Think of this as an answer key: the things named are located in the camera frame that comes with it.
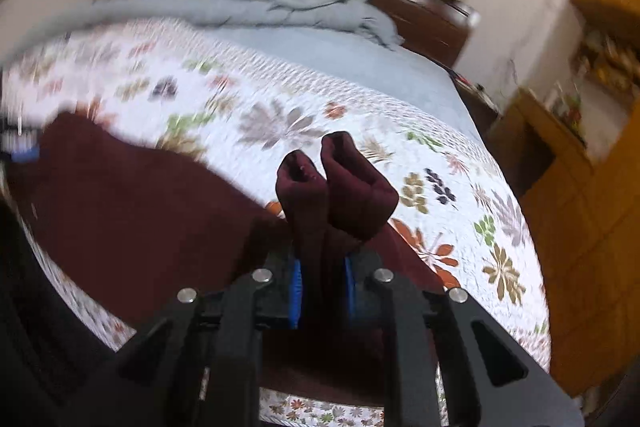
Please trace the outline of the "maroon pants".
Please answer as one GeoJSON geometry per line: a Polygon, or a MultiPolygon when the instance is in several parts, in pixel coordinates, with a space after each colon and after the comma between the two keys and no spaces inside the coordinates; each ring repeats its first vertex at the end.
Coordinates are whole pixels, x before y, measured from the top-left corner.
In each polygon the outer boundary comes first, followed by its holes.
{"type": "Polygon", "coordinates": [[[193,159],[119,141],[65,113],[37,159],[6,168],[9,192],[37,244],[83,291],[138,327],[181,288],[220,291],[271,251],[302,264],[298,329],[264,342],[262,384],[346,404],[380,403],[377,332],[346,326],[346,260],[376,251],[416,286],[442,280],[391,226],[398,195],[343,131],[320,161],[293,150],[270,168],[277,217],[193,159]]]}

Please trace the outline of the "floral white quilt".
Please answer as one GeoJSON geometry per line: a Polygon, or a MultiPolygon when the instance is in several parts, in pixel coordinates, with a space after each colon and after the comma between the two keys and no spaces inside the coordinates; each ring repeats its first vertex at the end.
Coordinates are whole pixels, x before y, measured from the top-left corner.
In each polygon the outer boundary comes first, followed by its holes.
{"type": "Polygon", "coordinates": [[[390,226],[446,288],[462,286],[542,367],[546,292],[522,210],[475,136],[422,110],[178,20],[130,20],[39,43],[3,79],[9,106],[77,112],[132,143],[181,154],[272,212],[291,150],[346,131],[396,188],[390,226]]]}

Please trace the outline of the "dark wooden nightstand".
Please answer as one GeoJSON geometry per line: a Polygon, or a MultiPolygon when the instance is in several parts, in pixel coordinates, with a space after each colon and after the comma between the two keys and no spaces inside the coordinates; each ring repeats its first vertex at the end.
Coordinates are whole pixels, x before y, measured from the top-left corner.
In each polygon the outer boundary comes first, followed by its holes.
{"type": "Polygon", "coordinates": [[[456,72],[450,72],[449,76],[478,133],[484,136],[500,116],[498,107],[488,98],[482,86],[474,86],[456,72]]]}

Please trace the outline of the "light blue bed sheet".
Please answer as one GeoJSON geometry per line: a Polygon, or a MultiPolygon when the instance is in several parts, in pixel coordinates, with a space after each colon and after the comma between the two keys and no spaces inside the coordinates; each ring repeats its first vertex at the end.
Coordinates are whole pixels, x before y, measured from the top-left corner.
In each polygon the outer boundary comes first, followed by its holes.
{"type": "Polygon", "coordinates": [[[306,27],[218,28],[210,33],[398,98],[482,141],[448,70],[404,48],[391,50],[349,32],[306,27]]]}

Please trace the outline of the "wooden wardrobe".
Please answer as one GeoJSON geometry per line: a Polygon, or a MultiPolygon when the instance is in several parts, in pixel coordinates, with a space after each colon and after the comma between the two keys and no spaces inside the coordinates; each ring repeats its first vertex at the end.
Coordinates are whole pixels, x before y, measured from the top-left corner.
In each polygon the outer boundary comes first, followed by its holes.
{"type": "Polygon", "coordinates": [[[520,204],[550,310],[551,372],[571,395],[639,354],[639,0],[568,0],[491,131],[507,174],[541,139],[547,170],[520,204]]]}

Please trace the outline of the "grey-blue crumpled blanket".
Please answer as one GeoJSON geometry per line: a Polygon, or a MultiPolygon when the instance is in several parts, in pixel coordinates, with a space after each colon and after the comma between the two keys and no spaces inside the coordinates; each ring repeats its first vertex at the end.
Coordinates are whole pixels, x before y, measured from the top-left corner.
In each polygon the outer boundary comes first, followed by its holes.
{"type": "Polygon", "coordinates": [[[349,32],[386,46],[402,43],[393,20],[370,0],[96,0],[49,18],[2,55],[17,60],[56,37],[128,20],[173,18],[202,27],[308,27],[349,32]]]}

